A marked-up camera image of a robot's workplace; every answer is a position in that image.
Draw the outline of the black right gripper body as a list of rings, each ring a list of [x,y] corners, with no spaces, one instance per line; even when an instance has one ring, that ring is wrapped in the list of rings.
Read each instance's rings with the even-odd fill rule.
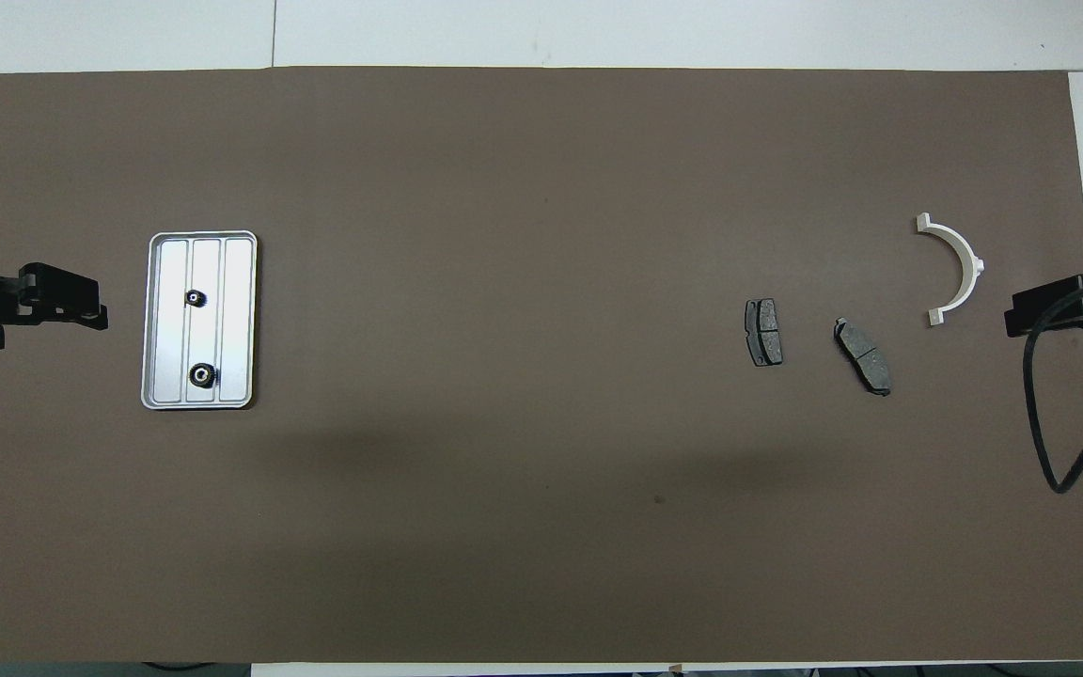
[[[1040,318],[1048,312],[1052,305],[1056,305],[1066,296],[1075,294],[1083,289],[1083,274],[1065,277],[1062,279],[1045,283],[1040,287],[1041,309]],[[1066,303],[1058,311],[1049,314],[1049,320],[1044,323],[1042,333],[1054,333],[1069,329],[1083,330],[1083,295],[1075,297]]]

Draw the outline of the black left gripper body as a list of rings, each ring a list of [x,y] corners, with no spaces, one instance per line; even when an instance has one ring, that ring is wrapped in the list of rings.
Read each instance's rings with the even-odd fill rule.
[[[49,264],[26,264],[4,277],[4,323],[81,324],[82,276]]]

